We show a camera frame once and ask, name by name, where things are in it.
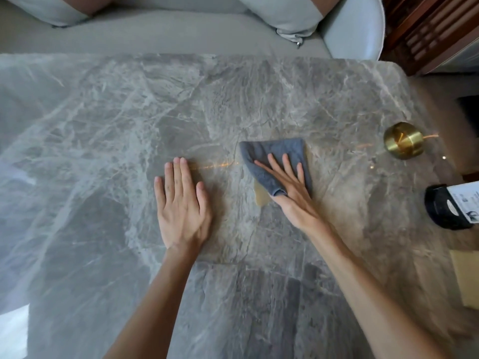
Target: gray sofa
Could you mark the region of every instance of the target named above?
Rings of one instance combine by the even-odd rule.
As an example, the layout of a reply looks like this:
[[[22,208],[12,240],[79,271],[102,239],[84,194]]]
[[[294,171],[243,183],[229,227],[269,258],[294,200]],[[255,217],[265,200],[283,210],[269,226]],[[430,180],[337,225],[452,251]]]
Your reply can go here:
[[[298,49],[250,12],[111,8],[85,23],[53,28],[0,0],[0,53],[193,53],[377,60],[381,0],[342,0]]]

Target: blue-gray microfiber towel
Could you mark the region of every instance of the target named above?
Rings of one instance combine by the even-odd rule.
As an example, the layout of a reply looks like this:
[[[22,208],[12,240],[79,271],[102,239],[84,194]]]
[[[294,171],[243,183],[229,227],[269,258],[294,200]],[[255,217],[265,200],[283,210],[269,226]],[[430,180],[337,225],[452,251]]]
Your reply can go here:
[[[306,189],[311,195],[312,182],[309,174],[308,161],[305,156],[305,143],[302,138],[290,138],[275,141],[243,141],[239,143],[241,155],[249,172],[266,189],[271,196],[286,195],[286,189],[273,175],[266,170],[255,165],[258,160],[268,167],[268,154],[272,153],[279,166],[283,168],[283,154],[288,154],[291,167],[297,176],[296,166],[298,162],[302,163],[304,170],[304,180]]]

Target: marble table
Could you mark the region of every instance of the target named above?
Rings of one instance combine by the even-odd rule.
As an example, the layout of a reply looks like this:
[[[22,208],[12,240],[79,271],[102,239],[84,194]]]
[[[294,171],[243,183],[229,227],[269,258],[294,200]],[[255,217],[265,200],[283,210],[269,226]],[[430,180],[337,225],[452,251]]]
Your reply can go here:
[[[401,120],[433,135],[409,161],[382,144]],[[351,250],[428,330],[467,333],[448,249],[477,247],[425,212],[428,185],[460,182],[434,134],[391,63],[2,55],[0,314],[28,317],[28,358],[101,357],[161,265],[153,177],[185,156],[216,217],[169,357],[371,358],[314,247],[254,203],[238,142],[302,137]]]

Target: sofa armrest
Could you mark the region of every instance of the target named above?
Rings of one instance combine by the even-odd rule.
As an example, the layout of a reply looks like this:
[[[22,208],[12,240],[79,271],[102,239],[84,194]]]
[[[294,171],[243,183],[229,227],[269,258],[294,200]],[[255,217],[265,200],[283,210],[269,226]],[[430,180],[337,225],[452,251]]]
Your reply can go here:
[[[385,28],[381,0],[341,0],[319,32],[335,59],[378,60]]]

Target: brass bowl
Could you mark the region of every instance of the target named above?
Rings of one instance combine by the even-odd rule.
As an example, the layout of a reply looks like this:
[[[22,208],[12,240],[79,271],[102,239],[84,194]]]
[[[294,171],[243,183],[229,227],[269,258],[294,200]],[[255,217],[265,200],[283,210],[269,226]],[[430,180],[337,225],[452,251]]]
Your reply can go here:
[[[386,150],[401,160],[422,154],[422,133],[407,122],[399,122],[384,132]]]

